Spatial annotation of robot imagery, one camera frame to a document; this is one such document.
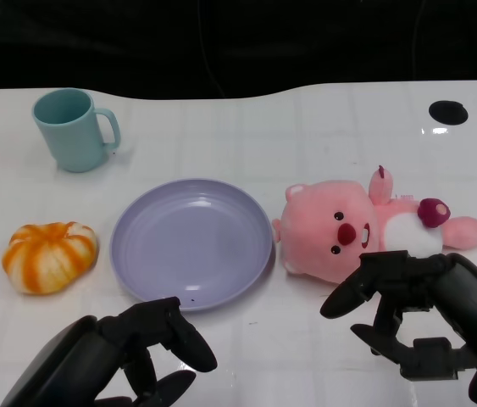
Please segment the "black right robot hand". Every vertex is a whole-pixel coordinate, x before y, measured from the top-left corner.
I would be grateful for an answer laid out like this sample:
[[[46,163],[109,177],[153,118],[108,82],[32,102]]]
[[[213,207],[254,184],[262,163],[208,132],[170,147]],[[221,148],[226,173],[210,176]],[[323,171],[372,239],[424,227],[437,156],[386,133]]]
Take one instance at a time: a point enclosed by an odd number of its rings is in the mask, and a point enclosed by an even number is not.
[[[359,267],[325,300],[320,313],[340,318],[375,293],[380,302],[373,325],[351,330],[381,355],[399,365],[405,379],[455,380],[473,369],[469,398],[477,404],[477,266],[461,254],[415,258],[406,251],[362,254]],[[464,345],[453,348],[444,337],[417,338],[408,347],[397,340],[406,312],[437,309]]]

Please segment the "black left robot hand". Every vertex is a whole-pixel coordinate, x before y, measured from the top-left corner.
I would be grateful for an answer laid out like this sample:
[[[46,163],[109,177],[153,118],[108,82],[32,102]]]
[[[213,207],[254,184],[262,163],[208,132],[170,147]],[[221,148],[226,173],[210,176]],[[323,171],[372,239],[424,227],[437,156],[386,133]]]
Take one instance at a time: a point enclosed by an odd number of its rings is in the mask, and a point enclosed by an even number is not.
[[[149,347],[160,344],[188,367],[158,379]],[[31,361],[5,406],[171,406],[198,372],[218,363],[180,312],[176,297],[116,316],[87,315],[65,327]]]

